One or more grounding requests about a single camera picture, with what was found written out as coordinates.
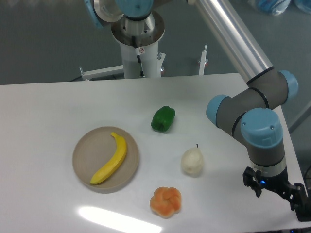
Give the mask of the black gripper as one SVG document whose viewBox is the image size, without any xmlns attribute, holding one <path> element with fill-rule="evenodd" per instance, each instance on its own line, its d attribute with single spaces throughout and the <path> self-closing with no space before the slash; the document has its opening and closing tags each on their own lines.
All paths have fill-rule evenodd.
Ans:
<svg viewBox="0 0 311 233">
<path fill-rule="evenodd" d="M 254 171 L 251 167 L 247 167 L 242 175 L 243 184 L 250 187 L 259 198 L 262 189 L 271 192 L 277 192 L 283 199 L 290 203 L 290 208 L 295 211 L 298 221 L 311 220 L 311 198 L 307 196 L 303 184 L 288 183 L 287 167 L 276 176 L 263 176 L 260 170 Z"/>
</svg>

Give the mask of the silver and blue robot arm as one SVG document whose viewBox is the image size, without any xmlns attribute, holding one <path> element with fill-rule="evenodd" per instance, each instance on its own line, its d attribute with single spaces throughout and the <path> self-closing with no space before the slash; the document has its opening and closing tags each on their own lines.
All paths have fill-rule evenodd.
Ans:
<svg viewBox="0 0 311 233">
<path fill-rule="evenodd" d="M 299 221 L 311 219 L 311 199 L 303 184 L 288 181 L 283 129 L 274 109 L 298 91 L 288 71 L 276 71 L 231 4 L 225 0 L 190 0 L 210 27 L 248 88 L 234 97 L 215 96 L 206 115 L 218 128 L 243 144 L 251 167 L 243 183 L 257 196 L 263 189 L 279 194 L 290 203 Z M 159 78 L 165 55 L 158 42 L 165 26 L 153 10 L 152 0 L 86 0 L 95 26 L 111 24 L 121 48 L 122 65 L 82 75 L 83 79 L 123 73 L 125 78 Z"/>
</svg>

